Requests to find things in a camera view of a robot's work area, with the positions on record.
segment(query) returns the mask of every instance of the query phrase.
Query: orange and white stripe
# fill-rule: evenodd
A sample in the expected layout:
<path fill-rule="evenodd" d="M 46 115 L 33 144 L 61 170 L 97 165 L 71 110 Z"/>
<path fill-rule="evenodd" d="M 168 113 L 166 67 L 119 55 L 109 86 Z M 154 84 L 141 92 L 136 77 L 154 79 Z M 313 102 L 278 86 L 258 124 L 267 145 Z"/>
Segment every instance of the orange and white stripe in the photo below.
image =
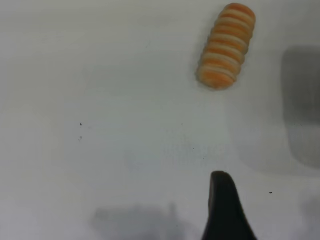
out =
<path fill-rule="evenodd" d="M 221 89 L 237 80 L 255 23 L 254 12 L 245 5 L 231 3 L 224 8 L 202 54 L 198 69 L 198 78 L 202 83 Z"/>

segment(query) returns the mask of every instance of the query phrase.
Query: white surface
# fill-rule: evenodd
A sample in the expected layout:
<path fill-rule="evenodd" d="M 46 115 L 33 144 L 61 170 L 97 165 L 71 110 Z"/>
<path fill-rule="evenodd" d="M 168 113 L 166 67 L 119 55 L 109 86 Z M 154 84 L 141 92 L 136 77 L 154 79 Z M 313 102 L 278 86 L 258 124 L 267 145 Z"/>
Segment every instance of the white surface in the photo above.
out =
<path fill-rule="evenodd" d="M 319 45 L 320 4 L 240 2 L 250 51 L 214 92 L 194 72 L 226 1 L 1 1 L 0 239 L 196 239 L 214 170 L 259 239 L 318 239 L 320 173 L 291 152 L 281 71 Z M 316 148 L 298 124 L 293 148 Z"/>

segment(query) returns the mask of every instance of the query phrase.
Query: black object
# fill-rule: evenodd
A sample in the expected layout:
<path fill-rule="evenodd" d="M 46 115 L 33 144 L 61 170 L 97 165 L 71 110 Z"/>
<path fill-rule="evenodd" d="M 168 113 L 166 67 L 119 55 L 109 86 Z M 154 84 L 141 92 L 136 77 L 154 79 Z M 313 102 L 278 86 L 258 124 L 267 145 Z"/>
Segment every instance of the black object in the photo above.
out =
<path fill-rule="evenodd" d="M 209 218 L 202 240 L 257 240 L 232 177 L 214 171 L 210 179 Z"/>

